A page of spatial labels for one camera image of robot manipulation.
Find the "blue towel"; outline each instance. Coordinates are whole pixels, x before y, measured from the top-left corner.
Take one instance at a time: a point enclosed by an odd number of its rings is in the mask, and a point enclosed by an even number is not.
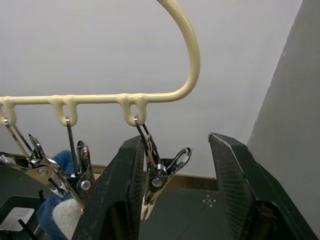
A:
[[[74,172],[72,155],[70,151],[64,150],[62,152],[59,152],[56,156],[53,157],[53,160],[55,160],[66,173],[71,174]],[[59,203],[71,198],[72,196],[70,195],[70,193],[65,195],[64,197],[59,197],[51,192],[49,198],[41,204],[39,210],[36,213],[36,218],[38,220],[38,223],[40,224],[40,227],[50,235],[51,240],[67,240],[67,238],[56,225],[52,216],[52,212]]]

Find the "white wall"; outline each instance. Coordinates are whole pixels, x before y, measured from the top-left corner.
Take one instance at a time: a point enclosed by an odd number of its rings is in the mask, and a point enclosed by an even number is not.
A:
[[[193,147],[183,173],[215,176],[208,133],[246,143],[301,0],[181,0],[201,52],[198,84],[185,99],[149,104],[147,125],[162,157]],[[2,0],[2,96],[173,91],[188,75],[182,35],[156,0]],[[17,126],[52,156],[67,129],[49,105],[17,106]],[[80,105],[75,141],[108,164],[138,134],[117,104]],[[0,128],[0,151],[18,152]]]

